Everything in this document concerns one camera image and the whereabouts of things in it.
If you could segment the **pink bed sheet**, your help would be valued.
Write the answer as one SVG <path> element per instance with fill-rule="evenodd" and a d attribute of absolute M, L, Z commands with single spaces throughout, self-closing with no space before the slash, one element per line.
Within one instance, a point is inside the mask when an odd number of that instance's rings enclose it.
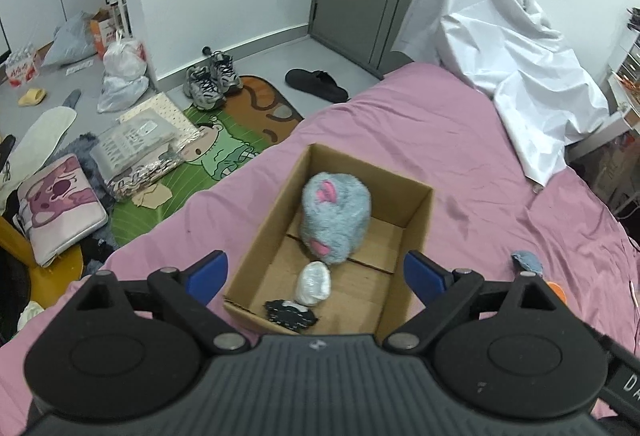
<path fill-rule="evenodd" d="M 423 355 L 388 352 L 370 333 L 259 333 L 235 322 L 224 293 L 311 144 L 431 187 L 418 252 L 509 282 L 499 309 Z M 203 355 L 188 334 L 135 311 L 120 285 L 213 251 L 227 254 L 228 277 L 207 308 L 248 339 L 247 352 Z M 515 267 L 516 251 L 534 253 L 544 275 Z M 414 63 L 195 193 L 27 323 L 1 350 L 1 430 L 637 434 L 638 298 L 638 249 L 588 185 L 566 168 L 536 190 L 487 96 Z"/>

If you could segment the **grey sneaker right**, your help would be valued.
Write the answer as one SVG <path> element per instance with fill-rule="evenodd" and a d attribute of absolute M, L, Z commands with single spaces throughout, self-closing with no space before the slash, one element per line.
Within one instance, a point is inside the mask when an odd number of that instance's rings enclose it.
<path fill-rule="evenodd" d="M 205 46 L 202 53 L 209 62 L 209 70 L 218 89 L 223 94 L 235 94 L 243 89 L 243 81 L 233 64 L 233 58 L 227 52 L 214 51 Z"/>

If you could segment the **white insole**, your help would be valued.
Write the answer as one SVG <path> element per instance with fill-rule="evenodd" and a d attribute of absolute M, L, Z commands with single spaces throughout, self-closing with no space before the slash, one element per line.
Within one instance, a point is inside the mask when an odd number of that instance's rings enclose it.
<path fill-rule="evenodd" d="M 11 192 L 35 174 L 55 151 L 76 117 L 76 111 L 68 106 L 53 107 L 42 113 L 9 155 L 9 176 L 3 178 L 2 190 Z"/>

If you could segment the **white wrapped soft roll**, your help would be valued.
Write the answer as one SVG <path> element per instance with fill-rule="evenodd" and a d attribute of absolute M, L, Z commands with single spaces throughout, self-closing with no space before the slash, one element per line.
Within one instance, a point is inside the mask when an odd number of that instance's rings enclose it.
<path fill-rule="evenodd" d="M 295 286 L 295 300 L 306 307 L 314 307 L 331 295 L 331 272 L 322 261 L 307 263 Z"/>

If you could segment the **blue knitted cloth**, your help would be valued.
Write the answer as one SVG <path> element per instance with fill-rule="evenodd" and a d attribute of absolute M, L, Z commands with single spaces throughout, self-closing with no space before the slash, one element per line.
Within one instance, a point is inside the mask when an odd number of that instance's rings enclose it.
<path fill-rule="evenodd" d="M 537 274 L 538 277 L 544 275 L 544 266 L 539 258 L 529 251 L 516 251 L 511 254 L 512 263 L 521 271 L 528 271 Z"/>

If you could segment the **grey sneaker left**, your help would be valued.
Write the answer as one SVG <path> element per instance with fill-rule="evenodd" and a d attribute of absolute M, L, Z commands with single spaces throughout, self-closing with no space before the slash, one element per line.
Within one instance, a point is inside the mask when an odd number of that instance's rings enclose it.
<path fill-rule="evenodd" d="M 219 90 L 206 66 L 192 66 L 186 70 L 183 92 L 192 100 L 193 105 L 203 112 L 216 111 L 226 104 L 226 97 Z"/>

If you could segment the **grey packaged parcel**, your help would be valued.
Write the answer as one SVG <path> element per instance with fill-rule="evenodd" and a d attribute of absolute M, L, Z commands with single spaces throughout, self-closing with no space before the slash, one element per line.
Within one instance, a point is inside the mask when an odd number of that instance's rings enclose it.
<path fill-rule="evenodd" d="M 101 133 L 90 155 L 103 181 L 109 183 L 179 133 L 178 128 L 155 111 L 145 110 Z"/>

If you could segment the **grey fluffy plush toy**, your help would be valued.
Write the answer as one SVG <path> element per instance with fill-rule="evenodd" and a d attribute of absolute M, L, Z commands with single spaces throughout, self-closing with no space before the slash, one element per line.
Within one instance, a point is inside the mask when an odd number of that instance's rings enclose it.
<path fill-rule="evenodd" d="M 322 263 L 344 263 L 357 252 L 370 219 L 370 191 L 353 175 L 322 171 L 303 188 L 299 234 Z"/>

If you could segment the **cardboard box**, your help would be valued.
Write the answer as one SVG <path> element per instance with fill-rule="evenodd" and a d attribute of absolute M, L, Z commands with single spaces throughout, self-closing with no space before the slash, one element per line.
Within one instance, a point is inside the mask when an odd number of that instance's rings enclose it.
<path fill-rule="evenodd" d="M 386 338 L 409 315 L 402 261 L 423 248 L 434 191 L 424 183 L 311 144 L 299 157 L 224 293 L 255 332 L 290 333 L 268 308 L 307 307 L 310 335 Z"/>

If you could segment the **black frilly fabric piece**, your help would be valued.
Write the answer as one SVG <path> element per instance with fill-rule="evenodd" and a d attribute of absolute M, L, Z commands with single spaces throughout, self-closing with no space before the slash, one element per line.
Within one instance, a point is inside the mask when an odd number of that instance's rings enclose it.
<path fill-rule="evenodd" d="M 269 300 L 265 302 L 264 307 L 269 322 L 295 333 L 302 333 L 318 322 L 318 318 L 309 307 L 297 304 L 293 300 Z"/>

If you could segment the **white plastic bag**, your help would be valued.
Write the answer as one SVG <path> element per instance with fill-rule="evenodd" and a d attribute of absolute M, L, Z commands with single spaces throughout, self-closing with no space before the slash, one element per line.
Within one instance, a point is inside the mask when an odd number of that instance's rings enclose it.
<path fill-rule="evenodd" d="M 149 89 L 142 42 L 124 36 L 120 30 L 104 53 L 103 66 L 103 84 L 96 107 L 99 114 L 127 110 Z"/>

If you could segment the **green cartoon floor mat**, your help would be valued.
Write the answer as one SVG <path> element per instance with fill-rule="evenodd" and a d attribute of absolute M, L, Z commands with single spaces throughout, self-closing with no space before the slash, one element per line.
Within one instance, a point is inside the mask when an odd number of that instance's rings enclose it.
<path fill-rule="evenodd" d="M 280 91 L 257 76 L 218 111 L 189 106 L 184 115 L 201 136 L 184 147 L 184 163 L 131 199 L 115 205 L 111 230 L 125 245 L 175 214 L 198 191 L 209 189 L 259 153 L 284 141 L 303 120 Z"/>

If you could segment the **purple cartoon cushion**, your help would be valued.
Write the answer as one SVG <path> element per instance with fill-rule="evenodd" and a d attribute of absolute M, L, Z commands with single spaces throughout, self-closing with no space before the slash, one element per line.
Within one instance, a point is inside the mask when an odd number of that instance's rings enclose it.
<path fill-rule="evenodd" d="M 67 154 L 23 181 L 15 223 L 35 262 L 44 268 L 107 223 L 107 213 L 75 154 Z"/>

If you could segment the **hamburger plush toy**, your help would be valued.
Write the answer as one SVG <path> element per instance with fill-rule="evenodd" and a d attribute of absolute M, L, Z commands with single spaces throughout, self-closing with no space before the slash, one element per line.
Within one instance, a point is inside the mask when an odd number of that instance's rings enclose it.
<path fill-rule="evenodd" d="M 562 288 L 562 286 L 559 285 L 559 283 L 555 283 L 555 282 L 552 282 L 552 281 L 547 281 L 547 285 L 550 287 L 550 289 L 552 289 L 554 294 L 557 297 L 559 297 L 559 299 L 562 301 L 562 303 L 564 305 L 568 304 L 566 293 L 565 293 L 564 289 Z"/>

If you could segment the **black slipper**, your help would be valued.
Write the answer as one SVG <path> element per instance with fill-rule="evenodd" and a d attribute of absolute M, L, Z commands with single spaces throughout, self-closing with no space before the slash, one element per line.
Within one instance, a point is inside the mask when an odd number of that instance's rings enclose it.
<path fill-rule="evenodd" d="M 285 82 L 293 89 L 311 94 L 330 103 L 345 103 L 348 92 L 340 87 L 335 79 L 323 70 L 301 70 L 294 68 L 285 74 Z"/>

